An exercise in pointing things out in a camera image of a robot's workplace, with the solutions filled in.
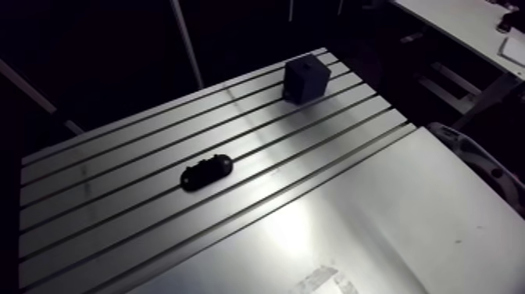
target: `metal surface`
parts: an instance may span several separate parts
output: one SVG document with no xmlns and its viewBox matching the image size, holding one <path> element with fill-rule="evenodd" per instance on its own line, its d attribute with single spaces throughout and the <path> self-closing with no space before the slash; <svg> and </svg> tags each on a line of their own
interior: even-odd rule
<svg viewBox="0 0 525 294">
<path fill-rule="evenodd" d="M 414 129 L 323 52 L 315 51 L 332 71 L 327 92 L 303 106 L 281 98 L 280 63 L 33 157 L 22 171 L 21 291 L 135 285 L 163 269 L 154 265 L 170 260 L 163 255 L 196 253 L 197 243 L 178 248 Z M 180 189 L 186 166 L 217 153 L 234 160 L 230 176 Z"/>
<path fill-rule="evenodd" d="M 327 92 L 303 106 L 280 97 L 279 63 L 29 157 L 20 291 L 522 292 L 521 219 L 320 59 Z M 218 153 L 230 176 L 180 189 L 186 166 Z"/>
<path fill-rule="evenodd" d="M 130 294 L 525 291 L 523 220 L 427 130 L 347 164 Z"/>
</svg>

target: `paper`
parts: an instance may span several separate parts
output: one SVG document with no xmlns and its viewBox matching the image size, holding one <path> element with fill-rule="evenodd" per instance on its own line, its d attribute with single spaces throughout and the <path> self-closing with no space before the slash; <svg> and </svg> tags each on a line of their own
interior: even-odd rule
<svg viewBox="0 0 525 294">
<path fill-rule="evenodd" d="M 499 55 L 525 67 L 525 43 L 507 37 L 499 50 Z"/>
</svg>

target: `black box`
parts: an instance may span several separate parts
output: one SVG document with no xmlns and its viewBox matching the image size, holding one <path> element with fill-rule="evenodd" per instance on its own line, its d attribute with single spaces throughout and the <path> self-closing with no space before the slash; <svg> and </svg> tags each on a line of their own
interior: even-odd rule
<svg viewBox="0 0 525 294">
<path fill-rule="evenodd" d="M 296 105 L 324 95 L 330 70 L 313 55 L 286 63 L 284 68 L 284 100 Z"/>
</svg>

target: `black oval object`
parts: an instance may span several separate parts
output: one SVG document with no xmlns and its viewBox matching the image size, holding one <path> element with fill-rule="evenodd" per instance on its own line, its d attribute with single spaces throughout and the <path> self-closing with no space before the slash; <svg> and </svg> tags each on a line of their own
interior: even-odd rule
<svg viewBox="0 0 525 294">
<path fill-rule="evenodd" d="M 187 167 L 180 176 L 180 186 L 187 192 L 197 191 L 231 174 L 233 169 L 234 161 L 228 155 L 215 155 L 209 160 L 201 160 L 193 167 Z"/>
</svg>

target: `white desk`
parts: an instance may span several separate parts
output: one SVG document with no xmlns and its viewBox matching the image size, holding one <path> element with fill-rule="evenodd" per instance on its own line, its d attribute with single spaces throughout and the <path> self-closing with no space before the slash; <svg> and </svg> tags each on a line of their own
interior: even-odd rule
<svg viewBox="0 0 525 294">
<path fill-rule="evenodd" d="M 474 115 L 500 101 L 525 79 L 524 67 L 498 55 L 507 34 L 499 33 L 495 28 L 508 12 L 507 9 L 485 0 L 394 0 L 393 3 L 505 72 L 479 95 L 477 104 L 456 123 L 456 128 L 462 127 Z M 525 40 L 525 35 L 515 29 L 509 35 Z"/>
<path fill-rule="evenodd" d="M 523 289 L 520 217 L 326 49 L 314 53 L 332 78 L 304 106 L 282 100 L 278 63 L 25 158 L 21 291 Z M 183 191 L 186 166 L 213 154 L 233 173 Z"/>
</svg>

